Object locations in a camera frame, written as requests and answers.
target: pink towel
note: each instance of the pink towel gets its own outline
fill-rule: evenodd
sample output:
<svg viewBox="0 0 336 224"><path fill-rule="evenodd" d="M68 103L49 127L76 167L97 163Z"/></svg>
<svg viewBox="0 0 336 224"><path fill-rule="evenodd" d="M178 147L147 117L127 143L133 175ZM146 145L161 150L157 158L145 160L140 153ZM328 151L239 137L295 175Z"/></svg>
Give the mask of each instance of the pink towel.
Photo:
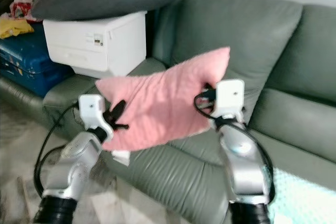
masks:
<svg viewBox="0 0 336 224"><path fill-rule="evenodd" d="M111 102L111 109L121 100L127 106L108 151L136 151L209 129L207 118L193 106L194 97L206 83L215 87L225 73L230 48L217 49L150 76L111 77L98 80L96 86Z"/></svg>

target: floor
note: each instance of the floor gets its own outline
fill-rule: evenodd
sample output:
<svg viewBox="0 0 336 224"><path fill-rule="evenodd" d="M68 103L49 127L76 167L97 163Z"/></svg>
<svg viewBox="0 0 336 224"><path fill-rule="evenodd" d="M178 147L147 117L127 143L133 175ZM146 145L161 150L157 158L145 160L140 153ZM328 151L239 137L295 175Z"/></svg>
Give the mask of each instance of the floor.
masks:
<svg viewBox="0 0 336 224"><path fill-rule="evenodd" d="M4 102L0 102L0 223L29 223L39 205L32 173L47 130ZM46 150L64 144L52 135ZM54 152L42 171L44 183L57 161ZM158 202L116 178L99 160L90 174L73 224L188 224Z"/></svg>

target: blue suitcase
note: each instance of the blue suitcase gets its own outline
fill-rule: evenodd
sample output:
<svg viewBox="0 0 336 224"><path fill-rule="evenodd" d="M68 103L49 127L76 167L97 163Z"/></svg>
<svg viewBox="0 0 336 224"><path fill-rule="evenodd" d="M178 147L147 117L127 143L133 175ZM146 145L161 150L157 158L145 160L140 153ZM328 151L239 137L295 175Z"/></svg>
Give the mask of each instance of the blue suitcase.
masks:
<svg viewBox="0 0 336 224"><path fill-rule="evenodd" d="M67 66L49 58L42 24L32 25L34 32L0 41L0 73L40 97L74 74Z"/></svg>

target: yellow cloth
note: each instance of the yellow cloth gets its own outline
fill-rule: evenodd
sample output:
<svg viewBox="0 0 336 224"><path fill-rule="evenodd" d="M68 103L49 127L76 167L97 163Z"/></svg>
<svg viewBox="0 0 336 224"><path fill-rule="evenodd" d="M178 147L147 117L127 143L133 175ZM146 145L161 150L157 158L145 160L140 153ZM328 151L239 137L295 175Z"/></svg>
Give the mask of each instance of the yellow cloth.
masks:
<svg viewBox="0 0 336 224"><path fill-rule="evenodd" d="M28 24L27 20L0 19L0 38L4 39L19 34L32 33L34 29Z"/></svg>

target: green leather sofa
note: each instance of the green leather sofa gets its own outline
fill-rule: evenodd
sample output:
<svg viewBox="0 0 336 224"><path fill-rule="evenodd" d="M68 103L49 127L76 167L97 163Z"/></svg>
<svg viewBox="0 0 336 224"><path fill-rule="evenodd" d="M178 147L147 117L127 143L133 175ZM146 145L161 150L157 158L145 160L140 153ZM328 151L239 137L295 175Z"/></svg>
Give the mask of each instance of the green leather sofa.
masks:
<svg viewBox="0 0 336 224"><path fill-rule="evenodd" d="M245 81L245 120L276 167L336 190L336 9L281 0L180 0L158 11L152 57L131 75L163 71L231 47L224 78ZM75 75L39 98L0 78L0 96L50 128L78 96L98 93ZM83 129L76 109L57 133ZM230 223L214 131L131 154L110 169L191 223Z"/></svg>

